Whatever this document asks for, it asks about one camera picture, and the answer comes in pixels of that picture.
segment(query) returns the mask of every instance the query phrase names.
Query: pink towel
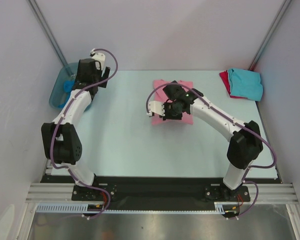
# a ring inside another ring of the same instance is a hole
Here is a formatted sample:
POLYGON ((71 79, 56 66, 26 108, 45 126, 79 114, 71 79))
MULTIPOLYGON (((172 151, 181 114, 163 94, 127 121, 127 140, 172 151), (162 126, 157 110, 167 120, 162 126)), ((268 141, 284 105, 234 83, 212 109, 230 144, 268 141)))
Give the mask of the pink towel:
MULTIPOLYGON (((165 80, 154 80, 153 81, 153 88, 157 88, 162 84, 167 84, 167 83, 171 83, 170 81, 165 81, 165 80)), ((185 85, 189 88, 193 88, 194 87, 194 83, 192 81, 178 81, 179 84, 185 85)), ((160 102, 165 102, 168 100, 166 94, 163 91, 163 88, 158 89, 155 93, 154 93, 154 100, 155 101, 160 101, 160 102)), ((176 121, 176 122, 180 122, 180 123, 185 123, 185 124, 194 124, 194 120, 193 120, 193 116, 189 115, 188 113, 184 112, 182 114, 182 120, 165 120, 163 121, 162 118, 159 117, 158 114, 154 114, 154 116, 152 117, 152 125, 157 125, 157 124, 161 124, 164 122, 169 122, 169 121, 176 121)))

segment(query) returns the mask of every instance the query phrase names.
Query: metal frame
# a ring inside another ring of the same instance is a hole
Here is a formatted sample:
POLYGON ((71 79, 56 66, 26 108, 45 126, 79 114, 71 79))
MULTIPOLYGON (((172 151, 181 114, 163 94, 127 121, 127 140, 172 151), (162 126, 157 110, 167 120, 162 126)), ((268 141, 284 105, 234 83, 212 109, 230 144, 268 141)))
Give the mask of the metal frame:
MULTIPOLYGON (((38 206, 45 213, 78 213, 73 206, 84 206, 98 204, 99 201, 72 201, 74 183, 33 183, 30 186, 26 198, 26 208, 20 231, 15 239, 27 240, 31 231, 31 225, 38 206), (53 208, 54 205, 65 206, 64 208, 53 208)), ((256 193, 254 185, 246 184, 251 194, 251 202, 256 193)), ((292 184, 259 184, 259 196, 257 205, 286 205, 294 234, 300 240, 300 205, 295 189, 292 184)), ((222 205, 227 202, 215 202, 215 211, 116 211, 106 210, 107 214, 222 214, 222 205)))
POLYGON ((258 51, 256 52, 252 63, 250 64, 250 67, 248 68, 248 70, 250 71, 254 71, 261 56, 263 55, 263 53, 265 52, 266 47, 268 46, 270 40, 272 39, 272 37, 274 36, 275 31, 277 30, 278 26, 280 25, 284 15, 286 14, 288 8, 291 6, 292 2, 294 0, 284 0, 279 11, 277 12, 268 32, 266 33, 261 46, 259 47, 258 51))
MULTIPOLYGON (((62 63, 62 65, 65 67, 66 65, 68 65, 68 62, 63 54, 63 52, 61 51, 61 48, 53 34, 53 32, 51 31, 40 7, 38 6, 38 3, 36 0, 27 0, 27 2, 29 3, 30 8, 32 9, 35 17, 37 18, 44 34, 46 35, 46 37, 48 38, 49 42, 51 43, 51 46, 55 52, 55 54, 57 55, 57 57, 59 58, 60 62, 62 63)), ((72 76, 73 73, 71 72, 70 69, 66 68, 66 71, 68 73, 69 76, 72 76)))
POLYGON ((300 240, 300 205, 287 204, 286 208, 288 210, 295 238, 300 240))
MULTIPOLYGON (((99 204, 99 201, 72 201, 74 183, 33 183, 30 186, 26 203, 76 203, 99 204)), ((256 188, 253 184, 244 184, 248 187, 253 199, 256 188)), ((259 196, 256 204, 299 204, 292 184, 258 184, 259 196)))

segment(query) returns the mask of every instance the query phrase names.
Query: white object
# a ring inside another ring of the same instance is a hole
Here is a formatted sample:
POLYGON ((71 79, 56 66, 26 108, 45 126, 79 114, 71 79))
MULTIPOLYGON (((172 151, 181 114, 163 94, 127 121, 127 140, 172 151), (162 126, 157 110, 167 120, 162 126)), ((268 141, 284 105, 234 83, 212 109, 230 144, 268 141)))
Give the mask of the white object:
POLYGON ((223 178, 223 183, 229 189, 234 190, 240 186, 242 183, 242 178, 247 169, 239 169, 233 166, 231 163, 229 164, 228 171, 226 172, 225 177, 223 178))
POLYGON ((0 240, 8 238, 12 223, 15 219, 15 205, 9 205, 0 216, 0 240))
MULTIPOLYGON (((194 100, 193 104, 190 105, 190 113, 194 117, 198 117, 201 120, 208 123, 211 127, 213 127, 215 130, 217 130, 219 133, 221 133, 225 139, 230 142, 231 137, 234 135, 234 132, 239 132, 241 130, 240 127, 233 124, 233 122, 230 122, 228 119, 224 118, 217 112, 215 112, 212 108, 215 110, 221 112, 222 114, 226 115, 228 118, 232 119, 235 123, 239 123, 240 125, 245 124, 244 121, 238 120, 234 118, 233 116, 229 115, 225 111, 218 108, 216 105, 211 103, 208 98, 205 96, 203 97, 206 103, 206 105, 201 99, 197 98, 194 100)), ((164 108, 163 103, 160 101, 152 101, 149 103, 148 108, 151 113, 156 113, 161 116, 164 116, 164 108)), ((223 178, 223 183, 231 190, 236 189, 240 186, 242 183, 242 178, 246 172, 246 169, 239 169, 233 166, 231 163, 228 167, 228 171, 226 172, 225 177, 223 178)))
POLYGON ((77 161, 75 165, 71 165, 69 163, 61 163, 61 166, 67 166, 79 181, 89 186, 92 185, 95 175, 82 160, 77 161))
POLYGON ((101 65, 101 70, 103 70, 105 67, 106 55, 102 52, 93 51, 93 50, 90 51, 90 54, 93 55, 91 58, 97 61, 95 62, 96 69, 100 70, 100 65, 101 65))
POLYGON ((89 106, 91 103, 91 95, 88 91, 83 91, 79 96, 75 98, 75 95, 80 91, 81 89, 76 89, 71 91, 70 98, 67 101, 66 105, 60 112, 60 114, 52 121, 55 124, 58 123, 60 118, 64 118, 61 122, 61 125, 64 125, 66 123, 73 124, 75 127, 77 126, 82 114, 84 113, 85 109, 89 106), (71 104, 69 110, 64 115, 64 112, 69 105, 71 99, 75 99, 74 102, 71 104))
POLYGON ((235 120, 241 125, 244 125, 244 121, 236 120, 233 116, 227 114, 225 111, 221 110, 217 106, 215 106, 213 103, 211 103, 205 96, 203 99, 209 103, 209 106, 205 105, 203 101, 201 101, 199 98, 194 100, 194 104, 190 105, 190 113, 200 118, 201 120, 208 123, 211 127, 213 127, 215 130, 217 130, 219 133, 221 133, 225 139, 230 142, 231 137, 234 135, 234 131, 240 131, 241 128, 233 125, 232 122, 228 121, 224 117, 220 116, 218 113, 213 111, 210 107, 214 107, 224 115, 228 116, 229 118, 235 120))
POLYGON ((165 115, 164 104, 161 101, 150 101, 148 103, 149 112, 147 112, 148 116, 152 116, 152 113, 158 114, 160 116, 165 115))
MULTIPOLYGON (((53 120, 55 124, 60 120, 60 118, 63 118, 62 122, 60 125, 64 125, 66 123, 73 124, 75 127, 79 123, 79 120, 81 116, 83 115, 85 109, 87 106, 91 103, 91 95, 88 91, 83 91, 80 93, 79 96, 75 97, 76 94, 81 89, 76 89, 71 91, 70 98, 60 114, 53 120), (66 108, 68 107, 71 99, 73 100, 73 103, 71 104, 69 110, 67 111, 66 114, 64 114, 66 108)), ((85 163, 82 160, 79 160, 76 162, 75 165, 71 165, 68 163, 61 163, 60 166, 67 166, 73 174, 84 184, 87 184, 89 186, 92 185, 94 181, 94 173, 85 165, 85 163)))

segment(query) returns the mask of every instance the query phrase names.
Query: folded cloth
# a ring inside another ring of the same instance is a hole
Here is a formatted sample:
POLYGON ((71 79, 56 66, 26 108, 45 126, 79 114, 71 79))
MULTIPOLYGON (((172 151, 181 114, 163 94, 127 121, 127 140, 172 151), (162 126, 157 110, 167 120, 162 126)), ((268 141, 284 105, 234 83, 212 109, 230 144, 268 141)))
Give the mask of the folded cloth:
POLYGON ((229 84, 229 80, 228 80, 228 72, 227 71, 220 72, 219 75, 220 75, 220 77, 222 79, 222 82, 223 82, 223 84, 225 86, 225 89, 228 92, 230 98, 233 98, 233 99, 246 99, 246 97, 232 96, 230 94, 230 84, 229 84))
POLYGON ((228 70, 228 80, 232 96, 245 97, 253 101, 260 101, 264 93, 261 85, 260 73, 238 68, 228 70))
MULTIPOLYGON (((157 88, 162 84, 167 84, 167 83, 171 83, 170 81, 164 81, 164 80, 154 80, 153 81, 153 88, 157 88)), ((194 87, 194 83, 192 81, 178 81, 179 84, 185 85, 189 88, 193 88, 194 87)), ((163 91, 163 88, 158 89, 155 93, 154 93, 154 100, 155 101, 160 101, 160 102, 165 102, 168 100, 168 97, 166 96, 165 92, 163 91)), ((162 118, 159 117, 158 114, 154 114, 154 116, 152 117, 152 125, 158 125, 164 122, 169 122, 171 120, 165 120, 163 121, 162 118)), ((180 123, 185 123, 185 124, 194 124, 194 120, 193 120, 193 116, 189 115, 188 113, 184 112, 182 114, 182 119, 181 120, 173 120, 173 121, 177 121, 180 123)))

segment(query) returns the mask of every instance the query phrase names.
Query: black bracket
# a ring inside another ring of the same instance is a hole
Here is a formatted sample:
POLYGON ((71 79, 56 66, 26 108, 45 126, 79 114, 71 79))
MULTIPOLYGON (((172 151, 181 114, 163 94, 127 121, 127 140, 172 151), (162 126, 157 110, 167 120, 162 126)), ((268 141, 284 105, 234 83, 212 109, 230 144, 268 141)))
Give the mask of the black bracket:
MULTIPOLYGON (((180 85, 167 85, 163 89, 163 92, 172 102, 165 102, 163 120, 181 120, 182 113, 190 114, 190 105, 194 103, 198 97, 192 91, 185 91, 180 85)), ((199 96, 203 97, 203 93, 192 88, 199 96)))
MULTIPOLYGON (((94 176, 92 186, 99 188, 99 189, 106 190, 110 194, 110 197, 111 197, 110 200, 112 202, 116 200, 117 185, 115 185, 115 184, 99 185, 97 177, 94 176)), ((72 201, 85 201, 85 202, 103 201, 103 196, 101 196, 101 191, 99 191, 99 190, 92 189, 92 188, 85 187, 85 186, 74 185, 73 190, 72 190, 71 200, 72 201)))
MULTIPOLYGON (((97 64, 99 63, 99 66, 101 69, 101 63, 92 58, 86 58, 86 59, 79 60, 78 69, 77 69, 77 73, 76 73, 76 77, 74 80, 74 85, 72 87, 72 90, 83 89, 89 85, 99 83, 109 77, 110 67, 107 66, 103 73, 102 70, 97 69, 96 63, 97 64)), ((94 99, 95 95, 98 92, 98 87, 106 88, 107 81, 98 86, 93 86, 88 89, 92 100, 94 99)))
POLYGON ((247 186, 239 186, 235 190, 229 190, 223 184, 207 185, 204 187, 203 199, 206 202, 238 202, 238 196, 241 196, 244 202, 250 202, 250 195, 247 186))
MULTIPOLYGON (((52 136, 55 131, 56 124, 54 122, 44 123, 41 127, 44 154, 47 159, 50 157, 50 146, 52 136)), ((56 164, 67 163, 75 165, 82 155, 82 144, 78 137, 75 126, 70 123, 60 125, 56 133, 56 137, 62 135, 63 140, 55 140, 53 147, 53 159, 56 164)))
MULTIPOLYGON (((246 128, 260 135, 259 125, 250 121, 244 124, 246 128)), ((230 163, 237 169, 246 169, 252 160, 255 160, 264 149, 260 139, 250 132, 241 129, 235 131, 230 139, 228 152, 226 154, 230 163)))

